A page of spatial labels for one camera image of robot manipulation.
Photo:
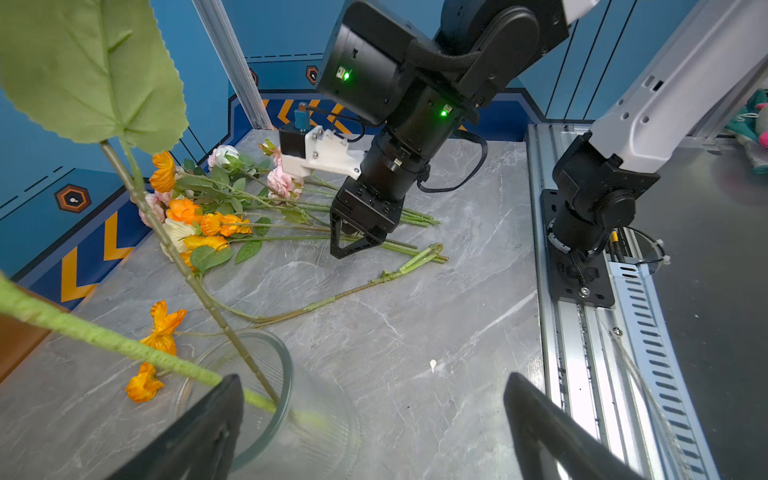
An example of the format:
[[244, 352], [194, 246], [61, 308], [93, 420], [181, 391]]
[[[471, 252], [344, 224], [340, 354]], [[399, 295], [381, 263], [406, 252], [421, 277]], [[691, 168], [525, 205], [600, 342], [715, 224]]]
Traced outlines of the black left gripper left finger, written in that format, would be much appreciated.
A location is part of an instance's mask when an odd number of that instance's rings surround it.
[[112, 479], [226, 479], [244, 413], [238, 376], [223, 378]]

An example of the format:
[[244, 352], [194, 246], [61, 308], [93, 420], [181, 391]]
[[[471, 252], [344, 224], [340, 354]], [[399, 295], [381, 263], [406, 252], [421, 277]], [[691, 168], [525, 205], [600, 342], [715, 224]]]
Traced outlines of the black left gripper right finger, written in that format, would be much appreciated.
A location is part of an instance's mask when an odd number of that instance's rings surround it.
[[640, 477], [522, 374], [509, 375], [503, 401], [523, 478], [546, 477], [544, 451], [573, 479]]

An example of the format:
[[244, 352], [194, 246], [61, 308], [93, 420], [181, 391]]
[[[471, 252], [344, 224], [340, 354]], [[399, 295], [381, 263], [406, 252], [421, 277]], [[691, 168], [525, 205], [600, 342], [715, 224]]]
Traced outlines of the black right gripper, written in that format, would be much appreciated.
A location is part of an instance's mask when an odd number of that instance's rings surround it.
[[[404, 200], [386, 200], [362, 182], [347, 177], [331, 203], [330, 253], [343, 259], [363, 250], [379, 247], [382, 235], [392, 233], [400, 223]], [[343, 226], [363, 235], [346, 239]]]

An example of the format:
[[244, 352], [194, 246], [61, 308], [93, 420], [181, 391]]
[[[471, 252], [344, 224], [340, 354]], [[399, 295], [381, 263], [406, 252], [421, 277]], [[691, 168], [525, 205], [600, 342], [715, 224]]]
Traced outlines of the orange poppy flower stem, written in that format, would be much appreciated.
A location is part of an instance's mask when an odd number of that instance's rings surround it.
[[[442, 244], [432, 244], [424, 250], [413, 254], [412, 258], [407, 260], [398, 269], [383, 271], [378, 277], [369, 280], [363, 285], [283, 314], [271, 317], [248, 318], [248, 321], [253, 324], [255, 328], [263, 328], [265, 326], [271, 326], [298, 318], [353, 294], [405, 277], [428, 263], [440, 263], [442, 262], [442, 251]], [[176, 330], [181, 326], [186, 314], [187, 312], [185, 310], [169, 313], [166, 301], [155, 303], [150, 309], [150, 316], [153, 320], [151, 333], [142, 339], [140, 343], [162, 353], [177, 356]], [[133, 402], [146, 403], [154, 399], [158, 391], [164, 387], [165, 384], [159, 378], [158, 369], [150, 363], [144, 362], [139, 367], [138, 373], [129, 380], [125, 391], [126, 395]]]

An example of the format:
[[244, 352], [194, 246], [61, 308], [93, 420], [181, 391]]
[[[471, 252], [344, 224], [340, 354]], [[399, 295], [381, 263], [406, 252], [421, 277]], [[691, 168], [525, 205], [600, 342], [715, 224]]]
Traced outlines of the clear ribbed glass vase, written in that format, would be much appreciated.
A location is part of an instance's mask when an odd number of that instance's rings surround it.
[[274, 334], [240, 339], [281, 402], [274, 412], [245, 405], [229, 477], [349, 479], [363, 444], [353, 402], [294, 360]]

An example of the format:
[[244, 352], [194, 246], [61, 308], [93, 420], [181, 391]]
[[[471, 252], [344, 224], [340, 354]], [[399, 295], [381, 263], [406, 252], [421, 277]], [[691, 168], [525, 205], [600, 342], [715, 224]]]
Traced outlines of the white ranunculus flower stem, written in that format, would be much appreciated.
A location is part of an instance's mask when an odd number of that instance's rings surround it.
[[[99, 144], [179, 273], [270, 398], [250, 390], [245, 402], [274, 413], [288, 408], [211, 296], [172, 245], [145, 200], [132, 148], [170, 150], [188, 127], [183, 84], [149, 1], [1, 1], [1, 88], [14, 107], [45, 130]], [[109, 140], [117, 138], [130, 172]], [[100, 349], [210, 386], [223, 377], [125, 338], [22, 292], [1, 278], [1, 313]]]

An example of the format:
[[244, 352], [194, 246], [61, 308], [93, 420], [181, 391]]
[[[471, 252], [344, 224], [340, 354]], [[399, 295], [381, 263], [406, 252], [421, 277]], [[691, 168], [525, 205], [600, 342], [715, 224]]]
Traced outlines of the pink rose flower stem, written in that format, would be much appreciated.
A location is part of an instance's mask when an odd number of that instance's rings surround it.
[[267, 157], [261, 163], [231, 145], [220, 145], [208, 156], [207, 166], [209, 171], [220, 167], [229, 174], [244, 174], [253, 178], [265, 174], [266, 195], [270, 199], [299, 201], [305, 180], [284, 171], [280, 149], [269, 138], [259, 144], [259, 149]]

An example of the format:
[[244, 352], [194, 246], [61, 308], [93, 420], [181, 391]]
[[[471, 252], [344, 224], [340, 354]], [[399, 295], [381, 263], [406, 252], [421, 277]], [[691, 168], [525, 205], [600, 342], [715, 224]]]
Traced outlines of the small orange flower stem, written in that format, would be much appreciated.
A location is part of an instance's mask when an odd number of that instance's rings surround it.
[[238, 253], [238, 263], [253, 257], [269, 239], [270, 219], [251, 221], [251, 210], [276, 211], [294, 229], [330, 236], [330, 227], [311, 214], [328, 211], [327, 205], [270, 199], [265, 174], [256, 178], [232, 175], [220, 167], [205, 174], [190, 160], [180, 167], [168, 151], [153, 155], [152, 163], [156, 171], [149, 178], [151, 190], [145, 194], [145, 202], [190, 268], [195, 267], [193, 250], [201, 246], [226, 250], [234, 240], [249, 245]]

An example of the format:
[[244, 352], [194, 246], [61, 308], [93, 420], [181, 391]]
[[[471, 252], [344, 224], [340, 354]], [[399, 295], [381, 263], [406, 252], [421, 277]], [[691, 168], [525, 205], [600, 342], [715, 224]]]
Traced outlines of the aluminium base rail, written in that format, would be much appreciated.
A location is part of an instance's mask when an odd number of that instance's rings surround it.
[[648, 479], [719, 474], [676, 359], [640, 237], [629, 231], [602, 259], [613, 305], [593, 290], [559, 294], [546, 226], [557, 210], [552, 170], [582, 125], [529, 126], [544, 381], [549, 398], [613, 455]]

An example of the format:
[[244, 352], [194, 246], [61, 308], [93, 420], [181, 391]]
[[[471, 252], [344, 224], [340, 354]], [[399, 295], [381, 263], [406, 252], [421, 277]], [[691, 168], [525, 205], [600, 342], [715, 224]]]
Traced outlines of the aluminium corner post right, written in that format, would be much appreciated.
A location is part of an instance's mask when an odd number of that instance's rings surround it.
[[197, 14], [254, 129], [273, 130], [256, 82], [221, 0], [193, 0]]

